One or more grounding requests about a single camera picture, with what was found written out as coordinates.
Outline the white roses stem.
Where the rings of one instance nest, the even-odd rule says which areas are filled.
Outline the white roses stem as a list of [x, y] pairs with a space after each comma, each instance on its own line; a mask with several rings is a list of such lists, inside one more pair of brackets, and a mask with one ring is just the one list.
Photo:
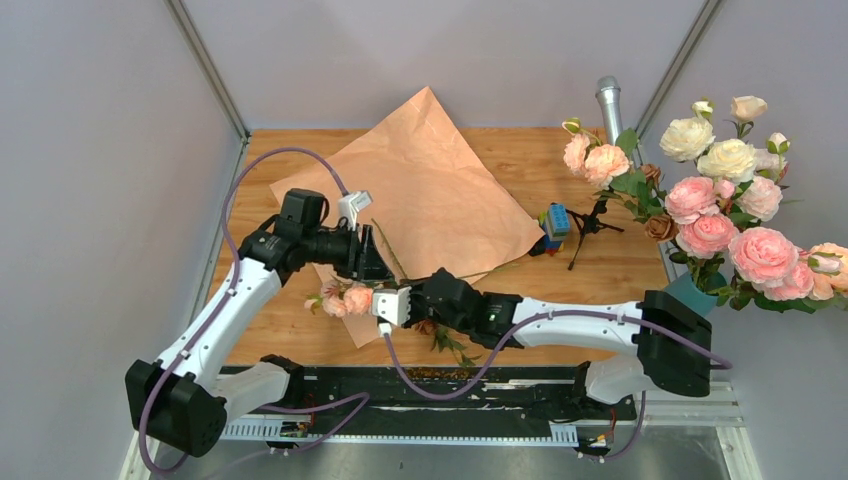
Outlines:
[[757, 164], [755, 148], [739, 138], [716, 140], [710, 101], [693, 103], [692, 111], [691, 117], [670, 122], [659, 141], [663, 153], [678, 163], [693, 162], [702, 176], [714, 180], [734, 184], [752, 181]]

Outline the pink roses stem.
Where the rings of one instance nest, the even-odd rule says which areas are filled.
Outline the pink roses stem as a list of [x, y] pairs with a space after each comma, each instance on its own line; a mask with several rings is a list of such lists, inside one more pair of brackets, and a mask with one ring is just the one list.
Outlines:
[[671, 188], [665, 210], [677, 225], [677, 245], [690, 257], [711, 259], [741, 232], [772, 220], [782, 202], [781, 187], [763, 176], [741, 184], [698, 176]]

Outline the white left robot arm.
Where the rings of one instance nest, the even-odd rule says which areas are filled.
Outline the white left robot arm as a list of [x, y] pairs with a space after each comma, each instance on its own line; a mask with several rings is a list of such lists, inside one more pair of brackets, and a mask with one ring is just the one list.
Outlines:
[[270, 403], [283, 413], [304, 405], [298, 367], [283, 357], [272, 355], [228, 379], [218, 374], [254, 317], [304, 266], [327, 265], [359, 282], [391, 279], [372, 226], [358, 221], [371, 202], [366, 191], [343, 196], [337, 225], [327, 227], [323, 194], [298, 188], [285, 194], [279, 213], [244, 238], [225, 281], [187, 330], [154, 362], [137, 360], [127, 370], [131, 421], [140, 436], [201, 457], [242, 415]]

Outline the dried brown roses stem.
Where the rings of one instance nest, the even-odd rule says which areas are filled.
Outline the dried brown roses stem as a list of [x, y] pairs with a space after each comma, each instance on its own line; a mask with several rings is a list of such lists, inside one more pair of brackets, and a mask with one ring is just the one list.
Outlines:
[[674, 239], [678, 233], [678, 226], [671, 216], [661, 206], [660, 200], [664, 191], [659, 189], [661, 180], [661, 169], [653, 164], [644, 164], [640, 167], [646, 177], [646, 184], [654, 191], [654, 196], [644, 203], [648, 214], [645, 222], [645, 234], [657, 243], [668, 242]]

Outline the brown kraft wrapping paper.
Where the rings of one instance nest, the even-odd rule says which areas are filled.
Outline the brown kraft wrapping paper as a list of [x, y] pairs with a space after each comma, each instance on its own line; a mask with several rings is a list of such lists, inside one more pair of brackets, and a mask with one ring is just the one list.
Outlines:
[[281, 198], [292, 188], [336, 202], [343, 181], [366, 191], [371, 205], [360, 214], [396, 275], [417, 279], [445, 268], [479, 290], [514, 273], [542, 231], [485, 167], [430, 87], [424, 87], [374, 127], [343, 143], [336, 130], [268, 130], [277, 146], [322, 155], [334, 168], [291, 154], [291, 166], [273, 178]]

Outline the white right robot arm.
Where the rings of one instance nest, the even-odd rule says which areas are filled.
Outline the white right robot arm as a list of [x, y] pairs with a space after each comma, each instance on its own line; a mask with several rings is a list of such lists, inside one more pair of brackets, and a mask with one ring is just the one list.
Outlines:
[[403, 287], [400, 298], [400, 326], [433, 321], [492, 351], [569, 346], [611, 353], [581, 367], [570, 392], [584, 417], [638, 391], [693, 398], [710, 392], [712, 326], [666, 291], [619, 304], [561, 304], [480, 292], [440, 269]]

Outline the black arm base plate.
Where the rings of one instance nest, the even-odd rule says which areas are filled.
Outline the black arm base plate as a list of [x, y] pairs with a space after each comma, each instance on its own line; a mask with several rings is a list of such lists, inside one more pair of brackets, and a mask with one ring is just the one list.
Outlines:
[[325, 434], [542, 436], [550, 424], [613, 426], [636, 417], [632, 396], [613, 405], [586, 397], [575, 367], [308, 367], [274, 408], [306, 409], [307, 429]]

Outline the single rose stem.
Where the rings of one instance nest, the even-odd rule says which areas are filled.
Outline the single rose stem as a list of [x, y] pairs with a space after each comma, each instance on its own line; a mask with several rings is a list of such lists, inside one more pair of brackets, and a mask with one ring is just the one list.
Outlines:
[[731, 119], [736, 138], [745, 141], [751, 133], [754, 120], [768, 111], [768, 103], [753, 95], [733, 97], [730, 105]]

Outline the peach roses stem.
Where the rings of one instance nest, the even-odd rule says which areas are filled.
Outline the peach roses stem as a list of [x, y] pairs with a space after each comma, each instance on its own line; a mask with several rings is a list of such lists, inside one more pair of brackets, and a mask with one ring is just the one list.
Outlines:
[[642, 165], [636, 166], [620, 147], [583, 127], [576, 117], [563, 121], [562, 127], [570, 135], [563, 152], [564, 163], [573, 175], [596, 189], [595, 202], [617, 202], [636, 221], [645, 223], [648, 214], [644, 203], [654, 196], [654, 191], [646, 184]]
[[321, 285], [317, 294], [306, 298], [304, 308], [312, 314], [323, 310], [329, 316], [336, 318], [369, 314], [374, 290], [388, 285], [394, 286], [395, 283], [375, 281], [361, 283], [332, 277]]

